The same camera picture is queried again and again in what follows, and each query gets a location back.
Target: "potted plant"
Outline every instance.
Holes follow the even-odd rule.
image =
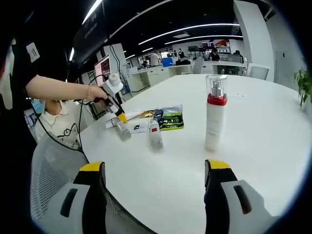
[[[294,80],[297,81],[299,87],[300,107],[304,109],[310,117],[312,117],[312,77],[307,70],[301,68],[294,74]]]

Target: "ceiling light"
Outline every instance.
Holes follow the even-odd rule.
[[[183,31],[183,30],[190,29],[190,28],[199,28],[199,27],[208,27],[208,26],[239,26],[239,24],[238,24],[238,23],[211,23],[211,24],[195,25],[195,26],[191,26],[191,27],[187,27],[187,28],[180,28],[180,29],[177,29],[177,30],[168,32],[168,33],[160,34],[160,35],[158,35],[158,36],[156,36],[156,37],[153,37],[153,38],[149,38],[148,40],[145,40],[145,41],[140,42],[139,45],[144,44],[144,43],[146,43],[146,42],[148,42],[148,41],[150,41],[150,40],[159,38],[159,37],[161,37],[161,36],[170,34],[170,33],[175,33],[175,32]]]
[[[142,52],[145,52],[145,51],[148,51],[148,50],[151,50],[152,49],[152,47],[151,48],[148,48],[148,49],[146,49],[146,50],[143,50]]]
[[[200,36],[200,37],[193,37],[193,38],[185,38],[185,39],[181,39],[181,40],[175,40],[175,41],[167,42],[167,43],[165,43],[165,45],[170,44],[170,43],[183,41],[183,40],[191,40],[191,39],[196,39],[196,38],[216,38],[216,37],[219,37],[219,38],[243,38],[243,36],[234,36],[234,35],[209,35],[209,36]]]
[[[71,61],[73,59],[73,56],[74,56],[74,49],[72,48],[72,51],[70,52],[70,56],[69,56],[69,60]]]
[[[127,57],[126,59],[132,58],[132,57],[134,57],[134,56],[135,56],[135,55],[131,55],[131,56]]]
[[[92,13],[101,4],[101,2],[102,2],[102,0],[96,0],[96,2],[93,4],[93,6],[88,11],[88,13],[87,13],[86,17],[84,18],[82,24],[84,24],[87,21],[87,19],[90,17],[90,15],[92,15]]]

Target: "floor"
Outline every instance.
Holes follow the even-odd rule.
[[[147,90],[147,89],[149,89],[149,88],[150,88],[150,86],[147,86],[146,88],[144,88],[144,89],[142,89],[142,90],[140,90],[140,91],[138,91],[138,92],[131,92],[131,95],[135,97],[136,95],[138,95],[138,94],[144,92],[145,90]],[[123,98],[124,98],[126,101],[128,101],[129,99],[132,98],[131,95],[130,95],[130,94],[124,94],[124,95],[123,95]]]

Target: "small white bottle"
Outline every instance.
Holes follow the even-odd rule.
[[[207,84],[207,125],[206,149],[214,151],[218,148],[222,135],[225,108],[228,102],[226,93],[226,75],[208,75]]]
[[[163,147],[161,133],[160,133],[159,124],[157,120],[155,119],[151,120],[149,135],[150,135],[152,148],[155,150],[161,149]]]

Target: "ceiling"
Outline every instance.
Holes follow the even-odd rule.
[[[37,65],[40,75],[65,79],[66,55],[69,56],[73,38],[94,2],[95,0],[55,0],[42,1],[42,4],[38,5],[26,25],[42,56]],[[103,0],[108,35],[113,34],[122,24],[140,12],[160,2],[162,0]],[[267,13],[269,6],[266,3],[260,0],[251,2],[258,4],[263,15]],[[139,16],[112,36],[107,43],[122,43],[124,50],[127,50],[126,57],[132,54],[139,56],[142,50],[150,47],[167,47],[164,43],[176,40],[172,36],[180,32],[138,45],[159,34],[199,24],[234,22],[236,19],[233,0],[173,0]],[[195,28],[187,32],[191,37],[241,35],[239,30],[233,30],[231,26]],[[83,69],[92,68],[95,62],[97,60],[93,54]]]

